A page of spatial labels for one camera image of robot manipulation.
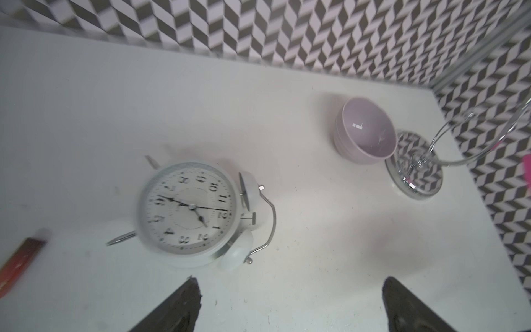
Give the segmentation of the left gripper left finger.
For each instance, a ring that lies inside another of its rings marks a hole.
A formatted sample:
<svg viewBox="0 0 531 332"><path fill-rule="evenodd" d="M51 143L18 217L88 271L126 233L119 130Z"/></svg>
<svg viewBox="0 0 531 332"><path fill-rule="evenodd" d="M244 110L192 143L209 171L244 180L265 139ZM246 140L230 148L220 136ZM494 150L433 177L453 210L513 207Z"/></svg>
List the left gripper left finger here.
<svg viewBox="0 0 531 332"><path fill-rule="evenodd" d="M193 331L201 309L201 298L198 280L189 277L130 332Z"/></svg>

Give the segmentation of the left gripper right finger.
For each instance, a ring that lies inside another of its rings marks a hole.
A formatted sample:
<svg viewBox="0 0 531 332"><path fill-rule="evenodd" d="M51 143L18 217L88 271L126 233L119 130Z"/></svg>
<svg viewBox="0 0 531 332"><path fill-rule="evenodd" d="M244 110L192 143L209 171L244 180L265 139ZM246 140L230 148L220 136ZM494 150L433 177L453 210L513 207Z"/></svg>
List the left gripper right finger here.
<svg viewBox="0 0 531 332"><path fill-rule="evenodd" d="M390 332L455 331L394 277L385 279L382 299Z"/></svg>

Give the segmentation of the white alarm clock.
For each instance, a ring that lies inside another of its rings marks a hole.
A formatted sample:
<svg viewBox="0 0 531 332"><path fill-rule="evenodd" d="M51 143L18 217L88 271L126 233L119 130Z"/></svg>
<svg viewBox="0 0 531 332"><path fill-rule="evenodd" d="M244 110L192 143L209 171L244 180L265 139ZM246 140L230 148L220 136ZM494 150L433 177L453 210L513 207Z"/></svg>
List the white alarm clock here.
<svg viewBox="0 0 531 332"><path fill-rule="evenodd" d="M184 160L163 167L151 156L145 158L155 173L138 196L134 230L108 246L137 237L178 268L217 262L230 271L252 264L254 255L271 245L276 207L251 173L241 171L233 179L215 163ZM272 225L267 240L255 246L256 209L262 201L271 209Z"/></svg>

